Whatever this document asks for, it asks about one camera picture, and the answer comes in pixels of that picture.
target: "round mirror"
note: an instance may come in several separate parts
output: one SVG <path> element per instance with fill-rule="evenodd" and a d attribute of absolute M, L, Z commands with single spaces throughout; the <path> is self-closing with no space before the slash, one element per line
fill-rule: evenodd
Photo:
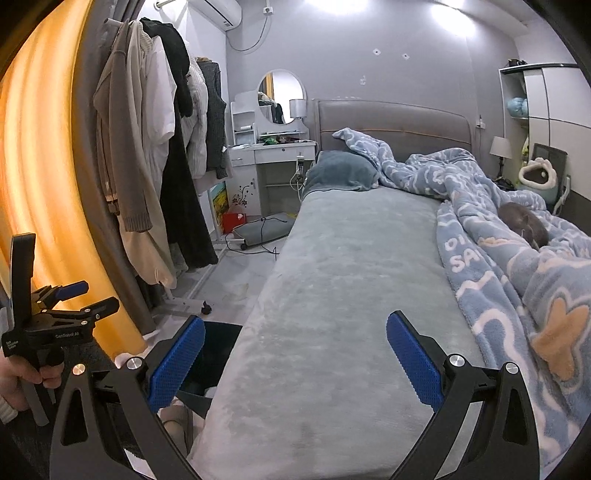
<path fill-rule="evenodd" d="M 265 117 L 274 124 L 289 124 L 298 117 L 291 112 L 290 100 L 305 99 L 300 81 L 287 70 L 273 70 L 265 75 L 259 85 L 259 107 Z"/>

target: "blanket with cloud pattern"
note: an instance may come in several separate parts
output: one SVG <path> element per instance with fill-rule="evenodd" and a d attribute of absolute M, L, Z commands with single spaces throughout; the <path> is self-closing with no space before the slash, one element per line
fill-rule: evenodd
<path fill-rule="evenodd" d="M 388 144 L 369 135 L 345 128 L 334 137 L 367 158 L 383 186 L 444 200 L 437 244 L 457 302 L 486 366 L 521 368 L 541 467 L 554 463 L 591 412 L 591 238 L 552 216 L 538 194 L 500 190 L 461 148 L 398 163 Z M 546 247 L 532 249 L 498 218 L 507 202 L 542 221 Z"/>

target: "nightstand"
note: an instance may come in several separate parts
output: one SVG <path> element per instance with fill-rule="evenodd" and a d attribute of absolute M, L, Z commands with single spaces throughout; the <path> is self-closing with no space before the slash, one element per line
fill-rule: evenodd
<path fill-rule="evenodd" d="M 226 180 L 228 201 L 241 205 L 246 216 L 297 213 L 300 201 L 290 186 L 297 158 L 304 158 L 304 174 L 316 159 L 316 142 L 249 145 L 230 148 L 234 177 Z"/>

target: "orange curtain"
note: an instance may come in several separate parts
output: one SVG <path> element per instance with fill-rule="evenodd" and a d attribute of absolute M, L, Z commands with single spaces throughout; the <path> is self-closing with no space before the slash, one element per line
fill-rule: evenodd
<path fill-rule="evenodd" d="M 66 0 L 28 38 L 0 88 L 0 280 L 9 292 L 10 239 L 37 234 L 36 286 L 86 280 L 80 309 L 116 296 L 78 194 L 72 153 L 72 78 L 92 0 Z M 95 338 L 111 358 L 145 342 L 123 308 L 101 320 Z"/>

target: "air conditioner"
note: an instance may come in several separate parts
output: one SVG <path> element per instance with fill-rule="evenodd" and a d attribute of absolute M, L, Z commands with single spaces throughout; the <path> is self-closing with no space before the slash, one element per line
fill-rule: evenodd
<path fill-rule="evenodd" d="M 236 0 L 189 0 L 189 2 L 222 30 L 236 28 L 242 21 L 242 7 Z"/>

